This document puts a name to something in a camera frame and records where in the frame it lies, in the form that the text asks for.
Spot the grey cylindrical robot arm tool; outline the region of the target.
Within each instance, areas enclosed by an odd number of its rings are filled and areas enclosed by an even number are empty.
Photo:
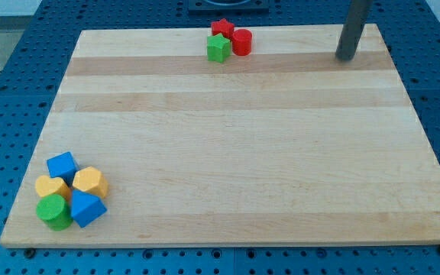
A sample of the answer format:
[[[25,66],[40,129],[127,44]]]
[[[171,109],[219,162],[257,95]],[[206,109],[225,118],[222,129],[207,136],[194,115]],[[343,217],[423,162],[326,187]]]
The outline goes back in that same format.
[[[335,51],[339,60],[350,61],[354,58],[372,3],[373,0],[351,0]]]

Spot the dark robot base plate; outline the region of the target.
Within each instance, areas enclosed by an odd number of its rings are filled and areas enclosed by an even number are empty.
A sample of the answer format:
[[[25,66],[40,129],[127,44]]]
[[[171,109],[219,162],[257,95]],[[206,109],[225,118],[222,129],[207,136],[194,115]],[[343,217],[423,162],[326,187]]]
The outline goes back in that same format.
[[[190,14],[217,11],[268,11],[270,0],[188,0]]]

